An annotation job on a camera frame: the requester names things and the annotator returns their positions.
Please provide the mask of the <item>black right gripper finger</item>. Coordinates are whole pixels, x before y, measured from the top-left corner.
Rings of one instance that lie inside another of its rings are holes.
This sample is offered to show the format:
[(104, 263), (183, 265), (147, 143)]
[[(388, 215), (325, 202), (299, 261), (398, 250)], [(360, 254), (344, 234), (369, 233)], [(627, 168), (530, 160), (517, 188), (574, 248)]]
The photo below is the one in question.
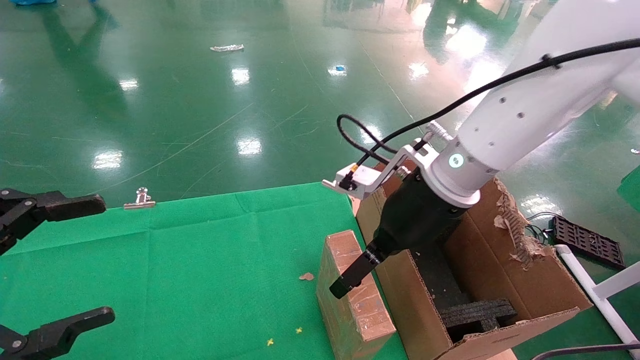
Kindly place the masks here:
[(375, 244), (368, 244), (345, 271), (330, 285), (329, 291), (336, 299), (342, 299), (354, 288), (359, 287), (367, 275), (370, 275), (388, 258), (388, 253)]

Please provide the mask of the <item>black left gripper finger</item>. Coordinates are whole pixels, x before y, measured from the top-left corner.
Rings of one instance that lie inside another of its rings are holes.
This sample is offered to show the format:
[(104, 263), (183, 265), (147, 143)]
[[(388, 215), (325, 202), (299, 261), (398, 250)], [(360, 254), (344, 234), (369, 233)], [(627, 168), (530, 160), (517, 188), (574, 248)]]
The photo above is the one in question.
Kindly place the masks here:
[(52, 360), (68, 354), (82, 333), (107, 326), (115, 321), (111, 307), (103, 306), (64, 317), (27, 334), (0, 326), (2, 360)]
[(105, 200), (99, 194), (66, 197), (60, 191), (32, 194), (3, 188), (0, 194), (0, 255), (42, 223), (68, 221), (105, 211)]

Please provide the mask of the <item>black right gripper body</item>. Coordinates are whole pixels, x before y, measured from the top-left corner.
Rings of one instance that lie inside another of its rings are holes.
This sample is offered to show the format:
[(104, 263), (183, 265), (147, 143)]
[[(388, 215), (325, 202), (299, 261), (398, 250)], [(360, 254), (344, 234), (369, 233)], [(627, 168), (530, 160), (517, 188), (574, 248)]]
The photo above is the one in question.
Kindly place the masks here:
[(425, 182), (422, 173), (413, 172), (387, 197), (374, 232), (372, 252), (377, 256), (392, 256), (434, 242), (466, 211), (440, 198)]

